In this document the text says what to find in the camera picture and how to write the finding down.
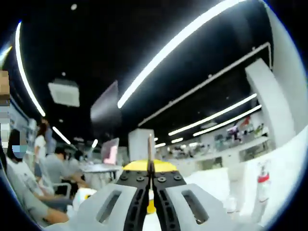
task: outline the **hair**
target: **hair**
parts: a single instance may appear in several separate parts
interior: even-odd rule
[[[54,153],[55,153],[55,154],[62,154],[63,157],[64,157],[64,160],[66,159],[67,153],[66,153],[66,151],[64,150],[64,148],[56,147],[56,149],[54,150]]]
[[[78,160],[78,161],[79,161],[79,159],[80,159],[81,156],[83,156],[83,152],[80,151],[80,150],[77,150],[77,151],[75,152],[75,154],[74,154],[74,158],[75,158],[76,160]]]
[[[39,129],[38,129],[37,137],[39,137],[40,135],[42,135],[42,136],[45,138],[46,131],[47,131],[47,126],[46,126],[46,124],[40,123]]]
[[[15,160],[17,162],[22,162],[22,158],[17,158],[13,152],[13,146],[14,145],[20,145],[20,132],[16,129],[13,129],[10,133],[9,137],[9,144],[8,144],[8,150],[6,152],[6,155],[11,160]]]

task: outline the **display screen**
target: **display screen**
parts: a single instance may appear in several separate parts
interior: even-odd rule
[[[101,156],[104,164],[115,165],[116,156],[119,147],[119,138],[103,143],[101,149]]]

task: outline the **ceiling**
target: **ceiling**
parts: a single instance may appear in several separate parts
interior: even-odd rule
[[[31,8],[22,18],[21,54],[28,82],[50,123],[73,143],[74,137],[92,141],[90,107],[95,100],[115,80],[119,95],[123,95],[160,49],[215,3],[217,0],[135,0],[134,4],[123,0],[76,0],[61,4],[47,1]],[[259,2],[247,0],[226,10],[184,40],[144,80],[121,108],[123,121],[114,136],[126,145],[128,133],[145,118],[265,42],[272,43],[271,30]],[[40,114],[21,81],[15,50],[12,51],[5,64],[11,78],[11,93],[27,115],[39,119]],[[168,137],[168,132],[248,97],[252,92],[244,68],[260,57],[265,62],[269,60],[267,51],[259,52],[141,128],[154,129],[155,135],[168,143],[174,139]],[[48,83],[55,78],[78,84],[79,108],[53,102]],[[252,104],[246,103],[216,122],[251,108]],[[198,130],[200,127],[180,136],[189,139]]]

